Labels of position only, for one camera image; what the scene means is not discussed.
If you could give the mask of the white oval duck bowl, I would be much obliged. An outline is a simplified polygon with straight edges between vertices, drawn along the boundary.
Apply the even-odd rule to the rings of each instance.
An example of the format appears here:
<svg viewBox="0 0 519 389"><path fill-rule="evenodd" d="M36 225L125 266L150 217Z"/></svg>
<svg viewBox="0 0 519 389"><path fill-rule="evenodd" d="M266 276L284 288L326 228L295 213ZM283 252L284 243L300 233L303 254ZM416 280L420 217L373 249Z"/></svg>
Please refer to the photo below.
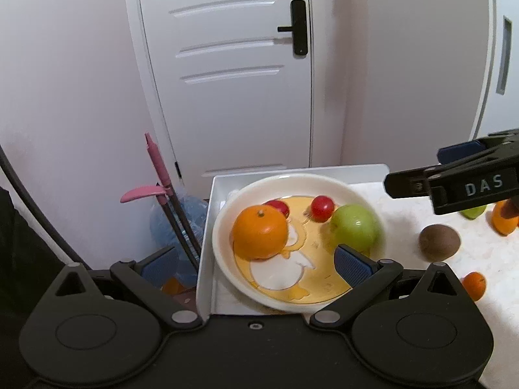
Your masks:
<svg viewBox="0 0 519 389"><path fill-rule="evenodd" d="M335 270L338 244L382 257L383 222L346 183L308 173L249 183L215 217L212 250L245 298L284 312L316 312L348 292Z"/></svg>

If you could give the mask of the small tangerine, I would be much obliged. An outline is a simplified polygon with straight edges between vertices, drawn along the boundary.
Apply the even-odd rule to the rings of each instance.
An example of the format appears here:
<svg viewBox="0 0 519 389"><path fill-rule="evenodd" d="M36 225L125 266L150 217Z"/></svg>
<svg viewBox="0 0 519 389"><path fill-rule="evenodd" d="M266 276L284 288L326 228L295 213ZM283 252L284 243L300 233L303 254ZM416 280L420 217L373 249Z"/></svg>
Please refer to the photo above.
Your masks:
<svg viewBox="0 0 519 389"><path fill-rule="evenodd" d="M467 274L461 283L473 301L481 300L487 290L487 279L478 271Z"/></svg>

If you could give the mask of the orange in bowl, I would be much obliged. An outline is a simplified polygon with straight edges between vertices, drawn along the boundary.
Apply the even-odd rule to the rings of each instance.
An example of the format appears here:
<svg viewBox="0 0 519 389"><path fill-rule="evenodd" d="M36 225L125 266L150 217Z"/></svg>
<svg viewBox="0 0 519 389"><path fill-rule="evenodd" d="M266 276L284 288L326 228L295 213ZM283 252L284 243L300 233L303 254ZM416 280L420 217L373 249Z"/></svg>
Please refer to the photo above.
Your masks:
<svg viewBox="0 0 519 389"><path fill-rule="evenodd" d="M289 224L285 216L268 205L243 209L231 229L234 253L246 260L267 260L285 249Z"/></svg>

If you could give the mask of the pink handled tool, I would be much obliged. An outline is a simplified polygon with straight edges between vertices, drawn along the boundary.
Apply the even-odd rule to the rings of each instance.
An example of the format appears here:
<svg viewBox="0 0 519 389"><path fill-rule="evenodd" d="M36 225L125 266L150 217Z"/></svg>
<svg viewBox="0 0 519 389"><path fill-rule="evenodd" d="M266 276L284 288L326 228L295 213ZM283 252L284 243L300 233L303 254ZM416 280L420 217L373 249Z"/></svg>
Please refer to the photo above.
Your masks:
<svg viewBox="0 0 519 389"><path fill-rule="evenodd" d="M173 233L184 250L189 262L196 271L200 268L201 247L194 230L189 223L187 214L182 207L179 196L173 187L173 182L164 163L159 146L150 133L145 133L146 150L157 173L158 183L133 188L125 192L121 204L126 204L143 198L154 197L161 206Z"/></svg>

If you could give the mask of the white chair left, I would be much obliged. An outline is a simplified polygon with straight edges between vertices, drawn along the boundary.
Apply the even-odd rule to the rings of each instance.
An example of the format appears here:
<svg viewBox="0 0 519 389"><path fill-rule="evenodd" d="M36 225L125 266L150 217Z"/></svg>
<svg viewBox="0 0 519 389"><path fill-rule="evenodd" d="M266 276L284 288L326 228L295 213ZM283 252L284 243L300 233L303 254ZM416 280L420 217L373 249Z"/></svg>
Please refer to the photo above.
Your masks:
<svg viewBox="0 0 519 389"><path fill-rule="evenodd" d="M379 183L388 172L384 164L371 164L215 177L196 295L200 315L311 314L350 291L335 270L335 246L327 240L326 225L305 213L319 195L337 206L359 204L374 211L352 186ZM289 206L291 253L251 264L235 255L231 228L243 209L271 199L284 199Z"/></svg>

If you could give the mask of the red cherry tomato right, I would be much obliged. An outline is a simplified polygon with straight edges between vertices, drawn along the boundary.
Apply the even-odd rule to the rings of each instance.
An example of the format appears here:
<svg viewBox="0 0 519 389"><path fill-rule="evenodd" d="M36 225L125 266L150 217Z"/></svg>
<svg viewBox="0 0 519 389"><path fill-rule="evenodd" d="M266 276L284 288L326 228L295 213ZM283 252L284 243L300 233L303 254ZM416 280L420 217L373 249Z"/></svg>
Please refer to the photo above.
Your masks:
<svg viewBox="0 0 519 389"><path fill-rule="evenodd" d="M310 216L316 222L327 222L333 215L334 210L333 200L324 195L316 196L310 204Z"/></svg>

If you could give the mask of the white wardrobe door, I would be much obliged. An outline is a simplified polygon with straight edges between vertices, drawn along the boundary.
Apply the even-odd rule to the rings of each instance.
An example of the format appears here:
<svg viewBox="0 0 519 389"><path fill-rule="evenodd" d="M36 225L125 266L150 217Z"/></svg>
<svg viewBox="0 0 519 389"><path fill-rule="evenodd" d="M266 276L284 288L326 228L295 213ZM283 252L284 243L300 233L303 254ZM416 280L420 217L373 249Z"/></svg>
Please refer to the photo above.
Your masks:
<svg viewBox="0 0 519 389"><path fill-rule="evenodd" d="M518 127L518 0L488 0L487 56L471 137Z"/></svg>

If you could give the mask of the red cherry tomato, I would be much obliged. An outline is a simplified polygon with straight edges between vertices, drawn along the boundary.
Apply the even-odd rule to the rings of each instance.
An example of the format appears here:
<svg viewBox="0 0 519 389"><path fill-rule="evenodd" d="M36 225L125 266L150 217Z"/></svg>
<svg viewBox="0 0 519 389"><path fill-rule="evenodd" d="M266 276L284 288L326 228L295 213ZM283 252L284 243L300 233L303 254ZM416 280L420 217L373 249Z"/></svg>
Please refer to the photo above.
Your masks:
<svg viewBox="0 0 519 389"><path fill-rule="evenodd" d="M289 206L279 199L272 199L264 203L265 206L273 207L274 209L277 209L280 213L284 215L285 218L289 218L290 210Z"/></svg>
<svg viewBox="0 0 519 389"><path fill-rule="evenodd" d="M310 216L316 222L327 222L333 215L334 210L333 200L324 195L316 196L310 204Z"/></svg>

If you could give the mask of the brown kiwi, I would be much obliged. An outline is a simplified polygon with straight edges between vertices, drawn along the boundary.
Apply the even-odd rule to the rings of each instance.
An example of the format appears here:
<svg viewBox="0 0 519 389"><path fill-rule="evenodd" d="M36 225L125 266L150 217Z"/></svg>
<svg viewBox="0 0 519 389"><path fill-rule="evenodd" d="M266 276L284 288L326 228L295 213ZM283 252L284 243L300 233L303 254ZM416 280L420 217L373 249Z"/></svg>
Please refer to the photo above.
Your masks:
<svg viewBox="0 0 519 389"><path fill-rule="evenodd" d="M458 232L446 225L427 226L419 235L420 252L429 262L443 261L452 257L460 246L461 238Z"/></svg>

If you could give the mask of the green apple in bowl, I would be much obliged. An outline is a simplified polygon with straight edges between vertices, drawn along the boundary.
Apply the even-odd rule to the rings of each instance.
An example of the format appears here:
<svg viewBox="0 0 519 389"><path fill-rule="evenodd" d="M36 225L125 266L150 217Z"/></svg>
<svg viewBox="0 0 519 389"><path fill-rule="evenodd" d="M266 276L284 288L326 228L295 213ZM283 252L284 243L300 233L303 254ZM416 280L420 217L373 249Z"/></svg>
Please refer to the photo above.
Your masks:
<svg viewBox="0 0 519 389"><path fill-rule="evenodd" d="M327 240L331 245L346 245L370 257L381 235L377 216L362 205L350 204L340 206L332 214Z"/></svg>

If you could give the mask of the red cherry tomato left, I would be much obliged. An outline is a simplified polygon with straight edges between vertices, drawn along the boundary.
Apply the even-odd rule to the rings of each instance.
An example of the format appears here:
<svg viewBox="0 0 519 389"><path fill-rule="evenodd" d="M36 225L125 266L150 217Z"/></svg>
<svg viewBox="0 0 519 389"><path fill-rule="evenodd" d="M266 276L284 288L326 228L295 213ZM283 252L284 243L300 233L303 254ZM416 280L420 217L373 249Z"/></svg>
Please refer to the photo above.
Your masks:
<svg viewBox="0 0 519 389"><path fill-rule="evenodd" d="M273 207L274 209L277 209L280 213L284 215L285 218L289 218L290 210L289 206L279 199L272 199L264 203L265 206Z"/></svg>

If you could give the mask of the green apple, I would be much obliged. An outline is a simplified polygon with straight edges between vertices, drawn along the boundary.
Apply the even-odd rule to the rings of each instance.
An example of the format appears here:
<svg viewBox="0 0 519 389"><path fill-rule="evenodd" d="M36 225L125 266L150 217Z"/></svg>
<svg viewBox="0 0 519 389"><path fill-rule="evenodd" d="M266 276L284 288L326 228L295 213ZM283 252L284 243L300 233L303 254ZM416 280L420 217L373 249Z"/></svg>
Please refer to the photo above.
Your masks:
<svg viewBox="0 0 519 389"><path fill-rule="evenodd" d="M484 206L477 206L477 207L472 207L472 208L464 209L460 213L466 219L475 220L479 216L481 216L486 211L486 209L487 209L486 205L484 205Z"/></svg>
<svg viewBox="0 0 519 389"><path fill-rule="evenodd" d="M370 257L381 235L377 216L362 205L350 204L340 206L332 214L327 240L331 245L346 245Z"/></svg>

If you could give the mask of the large orange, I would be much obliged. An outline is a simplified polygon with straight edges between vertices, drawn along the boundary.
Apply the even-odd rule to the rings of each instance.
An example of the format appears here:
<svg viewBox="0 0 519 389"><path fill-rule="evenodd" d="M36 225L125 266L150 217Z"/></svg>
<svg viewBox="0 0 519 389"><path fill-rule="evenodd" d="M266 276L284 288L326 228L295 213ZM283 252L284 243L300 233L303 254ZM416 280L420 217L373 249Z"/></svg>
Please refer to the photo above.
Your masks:
<svg viewBox="0 0 519 389"><path fill-rule="evenodd" d="M492 211L491 222L496 232L510 235L518 227L518 208L511 199L497 202Z"/></svg>

